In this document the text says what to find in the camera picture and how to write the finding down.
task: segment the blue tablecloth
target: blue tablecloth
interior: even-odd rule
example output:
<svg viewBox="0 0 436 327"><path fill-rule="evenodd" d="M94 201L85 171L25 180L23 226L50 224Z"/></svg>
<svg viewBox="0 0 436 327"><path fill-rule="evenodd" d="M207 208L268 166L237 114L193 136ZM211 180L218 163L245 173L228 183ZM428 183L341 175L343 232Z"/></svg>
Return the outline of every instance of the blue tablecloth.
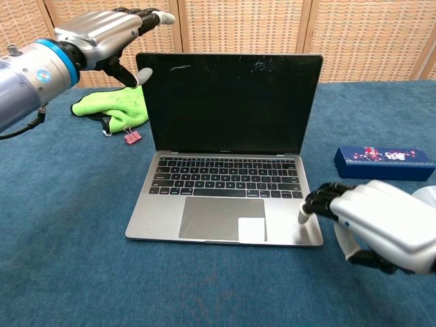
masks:
<svg viewBox="0 0 436 327"><path fill-rule="evenodd" d="M134 146L104 137L69 112L91 91L66 92L43 125L0 141L0 326L436 326L434 275L348 264L327 219L317 249L126 239L150 125ZM310 188L341 180L341 145L436 159L435 104L434 81L321 84L302 150ZM436 176L393 184L413 192Z"/></svg>

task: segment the trackpad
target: trackpad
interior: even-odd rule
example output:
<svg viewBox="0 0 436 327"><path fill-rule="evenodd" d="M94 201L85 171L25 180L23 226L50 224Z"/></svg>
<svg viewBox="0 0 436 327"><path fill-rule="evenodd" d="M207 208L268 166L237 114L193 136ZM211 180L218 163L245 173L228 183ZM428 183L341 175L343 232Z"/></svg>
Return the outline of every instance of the trackpad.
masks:
<svg viewBox="0 0 436 327"><path fill-rule="evenodd" d="M187 197L178 237L243 243L266 241L264 201Z"/></svg>

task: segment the blue ring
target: blue ring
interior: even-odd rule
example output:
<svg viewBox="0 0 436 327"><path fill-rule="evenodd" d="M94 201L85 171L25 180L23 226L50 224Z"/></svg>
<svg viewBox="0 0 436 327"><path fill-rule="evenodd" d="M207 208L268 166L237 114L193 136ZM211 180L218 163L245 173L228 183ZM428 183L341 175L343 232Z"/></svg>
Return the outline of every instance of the blue ring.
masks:
<svg viewBox="0 0 436 327"><path fill-rule="evenodd" d="M73 87L74 85L76 85L78 82L76 68L74 67L71 59L62 51L62 49L59 48L56 44L44 39L36 40L35 43L42 44L43 46L46 46L57 54L57 56L60 58L60 60L62 60L62 62L68 69L69 77L71 78L71 85L69 87Z"/></svg>

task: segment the laptop keyboard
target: laptop keyboard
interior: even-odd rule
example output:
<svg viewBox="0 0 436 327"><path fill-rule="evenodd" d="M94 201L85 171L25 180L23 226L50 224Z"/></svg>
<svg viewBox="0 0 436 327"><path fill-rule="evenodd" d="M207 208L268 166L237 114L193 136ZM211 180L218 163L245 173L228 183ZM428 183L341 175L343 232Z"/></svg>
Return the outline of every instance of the laptop keyboard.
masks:
<svg viewBox="0 0 436 327"><path fill-rule="evenodd" d="M301 199L294 160L160 157L150 194Z"/></svg>

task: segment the green cloth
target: green cloth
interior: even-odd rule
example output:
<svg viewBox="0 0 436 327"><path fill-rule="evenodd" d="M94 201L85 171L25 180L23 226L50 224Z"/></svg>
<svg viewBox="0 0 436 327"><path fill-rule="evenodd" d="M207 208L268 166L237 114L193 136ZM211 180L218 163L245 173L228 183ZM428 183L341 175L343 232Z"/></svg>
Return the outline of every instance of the green cloth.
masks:
<svg viewBox="0 0 436 327"><path fill-rule="evenodd" d="M71 112L100 121L108 133L139 126L149 119L141 87L91 93L73 104Z"/></svg>

